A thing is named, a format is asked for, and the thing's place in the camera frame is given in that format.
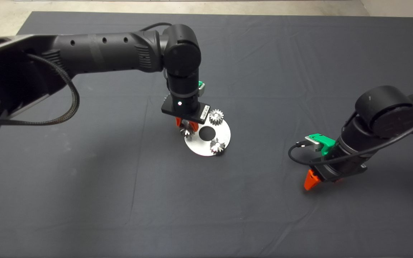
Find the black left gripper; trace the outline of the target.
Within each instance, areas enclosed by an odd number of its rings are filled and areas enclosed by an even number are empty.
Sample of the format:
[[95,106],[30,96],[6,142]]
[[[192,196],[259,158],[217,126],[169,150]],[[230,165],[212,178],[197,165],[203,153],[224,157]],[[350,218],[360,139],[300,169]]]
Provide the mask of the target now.
[[176,126],[182,127],[182,120],[189,121],[189,126],[194,132],[199,129],[199,124],[205,124],[211,106],[198,101],[197,96],[180,98],[169,94],[162,104],[162,113],[176,117]]

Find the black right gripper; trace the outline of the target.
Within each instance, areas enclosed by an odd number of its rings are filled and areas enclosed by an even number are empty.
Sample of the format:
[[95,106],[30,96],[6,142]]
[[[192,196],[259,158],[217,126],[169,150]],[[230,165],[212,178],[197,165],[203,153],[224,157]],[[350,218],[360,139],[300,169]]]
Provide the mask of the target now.
[[352,157],[339,163],[310,165],[304,189],[309,191],[321,182],[341,183],[346,177],[361,174],[367,170],[367,157]]

